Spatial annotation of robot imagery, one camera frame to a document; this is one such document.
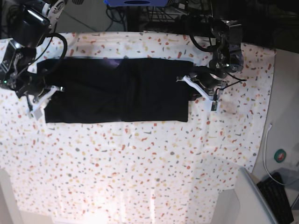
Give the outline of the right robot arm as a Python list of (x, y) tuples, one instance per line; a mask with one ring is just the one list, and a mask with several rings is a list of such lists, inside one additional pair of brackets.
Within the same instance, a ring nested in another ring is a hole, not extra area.
[[(40, 119), (42, 106), (54, 93), (63, 87), (49, 86), (45, 78), (54, 72), (67, 53), (67, 40), (55, 32), (57, 21), (67, 1), (65, 0), (20, 0), (20, 7), (13, 21), (12, 39), (8, 42), (0, 64), (0, 87), (14, 91), (18, 98), (26, 97), (28, 116)], [(29, 66), (39, 60), (36, 49), (46, 38), (58, 38), (63, 43), (63, 51), (57, 63), (39, 73), (28, 71)]]

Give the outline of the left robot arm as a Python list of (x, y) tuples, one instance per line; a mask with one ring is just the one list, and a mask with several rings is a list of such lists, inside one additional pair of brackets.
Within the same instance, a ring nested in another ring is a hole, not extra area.
[(188, 75), (177, 77), (177, 81), (185, 82), (193, 88), (197, 92), (194, 96), (203, 97), (206, 100), (206, 108), (216, 112), (220, 108), (220, 97), (224, 90), (247, 81), (233, 75), (243, 70), (242, 25), (237, 21), (205, 19), (215, 37), (215, 44), (202, 47), (195, 40), (191, 27), (192, 21), (197, 18), (200, 18), (200, 15), (187, 16), (187, 33), (197, 49), (212, 53), (213, 58), (207, 66), (195, 66)]

